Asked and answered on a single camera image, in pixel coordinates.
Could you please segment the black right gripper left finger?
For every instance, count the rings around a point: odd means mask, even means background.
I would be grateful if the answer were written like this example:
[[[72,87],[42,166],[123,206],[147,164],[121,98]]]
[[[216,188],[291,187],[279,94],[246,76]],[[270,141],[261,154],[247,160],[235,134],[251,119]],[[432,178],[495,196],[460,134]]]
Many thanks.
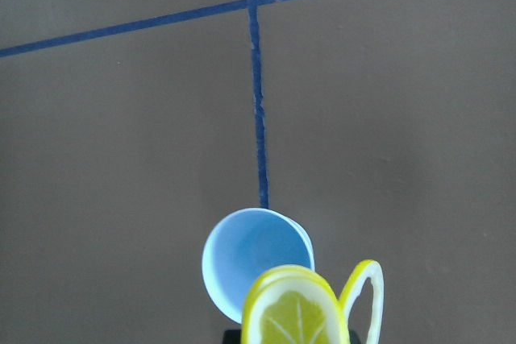
[[[241,330],[240,329],[227,329],[223,333],[223,344],[240,344],[241,343]]]

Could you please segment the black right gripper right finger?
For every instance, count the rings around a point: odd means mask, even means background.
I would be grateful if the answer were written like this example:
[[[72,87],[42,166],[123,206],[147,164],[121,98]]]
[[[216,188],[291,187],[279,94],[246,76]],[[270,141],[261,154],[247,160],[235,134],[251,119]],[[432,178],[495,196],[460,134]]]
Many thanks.
[[[360,340],[358,334],[356,333],[356,331],[354,331],[352,329],[349,330],[349,338],[350,338],[351,344],[361,344],[361,340]]]

